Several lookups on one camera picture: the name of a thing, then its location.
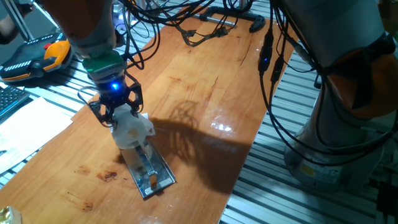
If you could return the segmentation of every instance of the white plastic object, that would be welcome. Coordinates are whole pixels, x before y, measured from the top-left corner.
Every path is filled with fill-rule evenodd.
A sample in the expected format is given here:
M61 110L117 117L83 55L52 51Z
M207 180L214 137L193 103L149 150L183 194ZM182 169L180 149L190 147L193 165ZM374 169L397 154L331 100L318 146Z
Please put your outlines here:
M138 117L131 114L129 105L122 105L115 109L114 120L117 125L111 128L112 137L120 149L134 149L133 143L138 143L143 147L147 136L155 135L152 122L138 113Z

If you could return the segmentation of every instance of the keyboard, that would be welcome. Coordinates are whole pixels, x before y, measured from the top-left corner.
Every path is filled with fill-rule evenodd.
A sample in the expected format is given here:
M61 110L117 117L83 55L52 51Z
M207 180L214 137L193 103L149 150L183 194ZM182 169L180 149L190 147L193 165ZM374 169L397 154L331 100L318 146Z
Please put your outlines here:
M7 87L5 89L0 87L0 119L7 116L21 103L29 98L29 93L14 87Z

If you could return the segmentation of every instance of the wooden tabletop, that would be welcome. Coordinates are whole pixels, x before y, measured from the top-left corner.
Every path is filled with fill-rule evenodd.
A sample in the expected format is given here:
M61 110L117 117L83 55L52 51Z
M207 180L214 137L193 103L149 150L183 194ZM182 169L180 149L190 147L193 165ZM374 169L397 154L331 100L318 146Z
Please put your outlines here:
M176 184L143 200L109 130L85 106L0 190L0 208L17 208L23 224L217 223L266 112L257 60L267 28L250 34L250 25L239 20L195 48L164 27L155 57L130 69ZM188 19L182 27L206 34L214 26Z

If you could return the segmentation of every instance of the metal plate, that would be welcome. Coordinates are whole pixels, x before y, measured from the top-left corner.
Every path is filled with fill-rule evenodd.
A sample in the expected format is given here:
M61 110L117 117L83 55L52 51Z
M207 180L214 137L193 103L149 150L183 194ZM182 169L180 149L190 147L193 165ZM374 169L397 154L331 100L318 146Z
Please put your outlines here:
M145 142L146 157L140 156L136 150L123 150L121 154L143 198L165 189L175 183L175 177L162 155L151 142ZM146 168L150 162L156 174L157 183L151 187Z

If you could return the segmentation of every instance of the orange and black object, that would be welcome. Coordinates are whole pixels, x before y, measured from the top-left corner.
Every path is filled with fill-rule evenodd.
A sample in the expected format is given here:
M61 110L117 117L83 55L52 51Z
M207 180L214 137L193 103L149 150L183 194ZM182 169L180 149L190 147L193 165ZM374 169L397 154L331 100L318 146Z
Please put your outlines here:
M20 46L2 66L4 82L40 78L45 73L65 68L72 59L69 41L62 33L49 34Z

